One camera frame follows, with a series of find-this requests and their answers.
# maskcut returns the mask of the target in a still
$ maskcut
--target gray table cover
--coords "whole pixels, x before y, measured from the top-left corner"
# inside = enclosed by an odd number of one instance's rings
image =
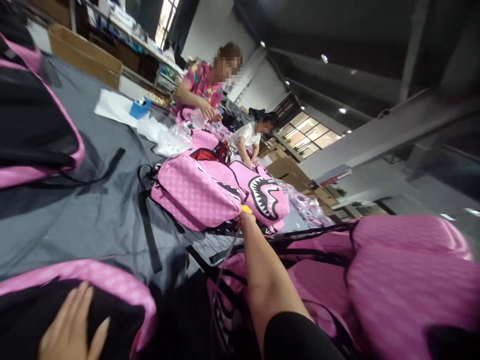
[[[100,90],[108,88],[105,84],[54,56],[46,56],[43,63],[41,75],[85,143],[85,159],[72,176],[83,181],[99,178],[118,148],[126,153],[113,175],[98,183],[75,189],[19,186],[0,190],[0,280],[59,262],[91,258],[123,266],[139,279],[153,280],[166,289],[198,269],[193,259],[187,269],[185,248],[189,244],[205,259],[227,249],[232,237],[188,230],[181,235],[149,200],[155,245],[163,265],[162,271],[153,273],[139,210],[142,188],[137,169],[164,159],[151,151],[154,144],[136,130],[94,114]],[[166,116],[154,115],[171,124]],[[284,221],[284,232],[307,228],[294,209]]]

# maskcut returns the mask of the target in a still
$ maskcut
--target white wall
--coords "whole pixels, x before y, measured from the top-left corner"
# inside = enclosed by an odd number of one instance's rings
[[[258,67],[250,86],[243,93],[240,106],[272,111],[288,95],[284,84],[267,59]]]
[[[237,44],[245,64],[257,44],[247,33],[233,11],[233,0],[200,0],[186,38],[183,58],[199,57],[212,62],[220,47],[228,42]]]
[[[243,89],[248,86],[250,80],[253,79],[260,65],[262,65],[264,62],[266,56],[267,51],[265,48],[259,45],[251,55],[250,59],[243,64],[243,67],[235,76],[235,86],[228,93],[228,98],[231,101],[234,102],[242,93]]]

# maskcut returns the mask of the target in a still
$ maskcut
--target white shirt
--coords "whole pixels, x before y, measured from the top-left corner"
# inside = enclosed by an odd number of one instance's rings
[[[228,138],[228,145],[233,153],[236,153],[239,149],[239,138],[245,139],[245,149],[248,149],[252,145],[260,144],[260,137],[262,134],[255,133],[255,122],[249,122],[243,125],[237,131],[235,131]]]

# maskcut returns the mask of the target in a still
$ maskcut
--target hand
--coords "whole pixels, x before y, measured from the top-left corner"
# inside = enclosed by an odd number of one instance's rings
[[[245,230],[245,226],[248,224],[256,224],[257,219],[255,216],[249,212],[242,211],[240,215],[238,216],[238,226],[242,230],[242,232]]]
[[[213,118],[211,119],[211,122],[218,123],[218,122],[221,122],[223,118],[224,117],[222,116],[222,114],[218,112],[213,116]]]
[[[243,160],[243,165],[245,165],[249,169],[252,168],[252,162],[250,161],[250,159],[248,157],[245,160]]]
[[[198,108],[205,120],[211,121],[214,118],[214,108],[203,97],[198,97]]]
[[[38,348],[38,360],[98,360],[109,329],[107,317],[96,329],[90,350],[87,344],[87,317],[94,295],[83,281],[66,296],[56,318],[46,330]]]

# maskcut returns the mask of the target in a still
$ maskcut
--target person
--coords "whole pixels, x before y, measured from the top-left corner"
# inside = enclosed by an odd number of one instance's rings
[[[176,103],[171,107],[172,114],[177,116],[183,108],[198,108],[205,120],[221,121],[222,115],[215,109],[222,100],[222,83],[236,75],[241,66],[242,52],[233,42],[218,49],[213,66],[205,61],[194,63],[173,96]]]
[[[344,359],[310,317],[287,270],[254,215],[242,211],[248,303],[264,360]]]
[[[231,160],[241,160],[248,168],[255,166],[262,134],[270,133],[277,123],[277,115],[274,112],[267,112],[262,114],[257,122],[249,122],[230,135],[228,146],[233,153]],[[247,152],[249,147],[252,147],[251,157]]]
[[[248,303],[263,360],[342,360],[328,335],[310,317],[287,270],[265,239],[254,215],[242,211]],[[66,297],[38,348],[38,360],[98,360],[109,318],[98,327],[90,347],[87,319],[93,287],[82,282]]]

